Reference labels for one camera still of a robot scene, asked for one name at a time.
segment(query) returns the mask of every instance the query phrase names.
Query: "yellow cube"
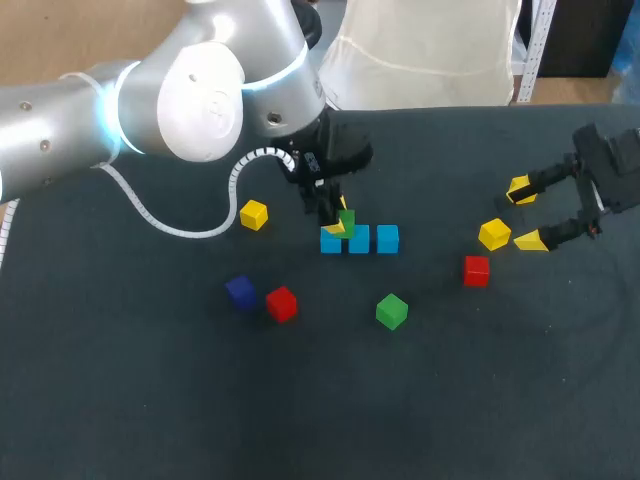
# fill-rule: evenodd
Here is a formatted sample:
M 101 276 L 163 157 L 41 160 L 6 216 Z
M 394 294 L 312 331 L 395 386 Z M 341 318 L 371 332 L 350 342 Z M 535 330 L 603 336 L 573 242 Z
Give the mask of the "yellow cube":
M 269 220 L 267 206 L 255 200 L 249 200 L 240 210 L 240 223 L 251 230 L 258 231 Z
M 480 227 L 480 240 L 485 247 L 490 251 L 497 250 L 500 247 L 504 247 L 509 243 L 509 237 L 511 236 L 511 229 L 507 227 L 502 220 L 496 218 L 489 223 L 485 223 Z

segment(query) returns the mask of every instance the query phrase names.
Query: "cube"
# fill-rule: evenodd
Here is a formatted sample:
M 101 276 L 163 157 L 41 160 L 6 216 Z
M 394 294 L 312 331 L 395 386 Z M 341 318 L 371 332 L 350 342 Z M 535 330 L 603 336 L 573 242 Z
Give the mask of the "cube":
M 325 255 L 342 253 L 342 240 L 330 234 L 324 228 L 320 229 L 320 252 Z
M 238 310 L 253 310 L 258 304 L 256 290 L 246 276 L 234 278 L 225 284 L 229 297 Z
M 267 206 L 255 200 L 249 200 L 240 210 L 240 223 L 256 232 L 267 223 L 268 219 Z
M 366 254 L 369 253 L 369 225 L 356 225 L 353 238 L 349 240 L 349 253 Z
M 378 225 L 378 254 L 395 255 L 400 248 L 400 232 L 397 225 Z
M 291 320 L 298 313 L 298 301 L 287 287 L 267 295 L 267 310 L 278 323 Z
M 395 330 L 407 319 L 409 305 L 393 293 L 382 300 L 376 308 L 376 319 L 389 330 Z
M 356 233 L 356 211 L 340 210 L 338 214 L 344 226 L 344 233 L 336 233 L 335 236 L 344 240 L 351 240 Z
M 509 243 L 510 236 L 511 229 L 507 227 L 502 220 L 496 218 L 480 227 L 478 240 L 493 252 Z
M 489 285 L 489 259 L 487 257 L 467 257 L 464 261 L 464 284 L 467 287 Z

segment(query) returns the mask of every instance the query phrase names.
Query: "toy block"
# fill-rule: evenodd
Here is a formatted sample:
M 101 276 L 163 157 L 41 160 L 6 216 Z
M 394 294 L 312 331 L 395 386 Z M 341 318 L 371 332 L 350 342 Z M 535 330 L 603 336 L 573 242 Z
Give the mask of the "toy block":
M 335 235 L 331 235 L 324 228 L 320 229 L 320 252 L 325 255 L 342 253 L 342 240 Z
M 464 284 L 467 287 L 489 285 L 489 259 L 487 257 L 467 257 L 464 261 Z
M 378 254 L 394 255 L 400 249 L 400 232 L 397 225 L 378 225 L 376 234 Z
M 513 243 L 515 243 L 520 250 L 539 251 L 539 252 L 549 251 L 547 246 L 540 239 L 540 232 L 538 230 L 534 230 L 531 233 L 527 233 L 526 235 L 515 238 L 513 240 Z
M 355 234 L 349 240 L 349 253 L 365 254 L 369 253 L 369 225 L 356 225 Z
M 268 219 L 267 206 L 255 200 L 249 200 L 240 210 L 240 223 L 256 232 L 267 223 Z
M 389 330 L 395 330 L 407 319 L 409 305 L 393 293 L 382 300 L 376 308 L 376 319 Z
M 335 236 L 343 240 L 351 240 L 356 233 L 356 211 L 340 210 L 339 215 L 344 226 L 344 233 L 336 233 Z
M 523 175 L 522 177 L 515 177 L 513 180 L 511 180 L 511 186 L 509 187 L 509 191 L 507 192 L 507 198 L 509 199 L 509 201 L 513 203 L 513 200 L 511 200 L 511 197 L 509 196 L 510 193 L 515 192 L 516 190 L 520 190 L 521 188 L 528 187 L 529 185 L 531 185 L 531 183 L 529 182 L 529 175 Z M 516 202 L 516 205 L 533 203 L 536 201 L 537 196 L 538 196 L 537 194 L 531 195 L 530 197 L 527 197 L 523 200 L 520 200 L 519 202 Z
M 480 227 L 478 240 L 493 252 L 509 243 L 510 236 L 511 229 L 507 227 L 502 220 L 496 218 Z
M 267 295 L 267 310 L 278 323 L 285 323 L 298 313 L 298 301 L 287 287 L 280 287 Z
M 225 284 L 233 304 L 245 312 L 253 310 L 258 304 L 256 290 L 246 276 L 234 278 Z

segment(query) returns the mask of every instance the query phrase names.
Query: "metal shelf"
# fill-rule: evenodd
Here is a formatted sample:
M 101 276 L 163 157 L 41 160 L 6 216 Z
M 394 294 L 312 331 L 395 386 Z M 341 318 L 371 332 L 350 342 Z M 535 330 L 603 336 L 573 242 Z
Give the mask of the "metal shelf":
M 547 44 L 549 29 L 553 21 L 557 0 L 534 0 L 533 2 L 533 27 L 531 28 L 531 40 L 527 51 L 527 60 L 522 74 L 518 103 L 529 103 L 533 95 L 538 70 L 542 61 L 542 54 Z

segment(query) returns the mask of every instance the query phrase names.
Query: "white cable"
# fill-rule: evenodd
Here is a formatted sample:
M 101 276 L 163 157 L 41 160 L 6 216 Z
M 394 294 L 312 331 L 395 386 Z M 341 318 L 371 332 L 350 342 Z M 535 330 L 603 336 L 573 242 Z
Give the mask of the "white cable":
M 0 227 L 0 270 L 2 270 L 2 262 L 4 255 L 7 251 L 7 244 L 9 243 L 9 231 L 11 230 L 11 222 L 16 214 L 16 209 L 20 200 L 12 200 L 7 204 L 7 209 L 4 212 L 4 220 L 2 221 L 2 227 Z
M 278 157 L 280 160 L 282 160 L 282 163 L 287 168 L 287 170 L 293 172 L 293 170 L 295 169 L 295 162 L 293 158 L 291 158 L 291 156 L 287 152 L 277 148 L 259 148 L 257 150 L 254 150 L 253 152 L 249 152 L 248 154 L 246 154 L 238 161 L 238 163 L 236 163 L 236 165 L 233 167 L 233 170 L 231 171 L 231 175 L 229 176 L 229 215 L 227 216 L 227 219 L 218 228 L 214 228 L 213 230 L 209 230 L 206 232 L 188 232 L 165 225 L 160 220 L 151 215 L 151 213 L 149 213 L 149 211 L 142 204 L 138 196 L 135 194 L 131 186 L 127 183 L 120 172 L 118 172 L 111 165 L 102 165 L 100 166 L 100 168 L 111 175 L 111 177 L 116 181 L 120 188 L 122 188 L 122 191 L 127 195 L 134 208 L 151 226 L 157 228 L 161 232 L 168 233 L 169 235 L 173 235 L 175 237 L 195 240 L 218 236 L 226 232 L 231 227 L 231 225 L 233 225 L 233 222 L 236 218 L 236 213 L 238 212 L 238 197 L 236 194 L 236 186 L 238 184 L 238 177 L 240 176 L 240 172 L 249 163 L 261 157 Z

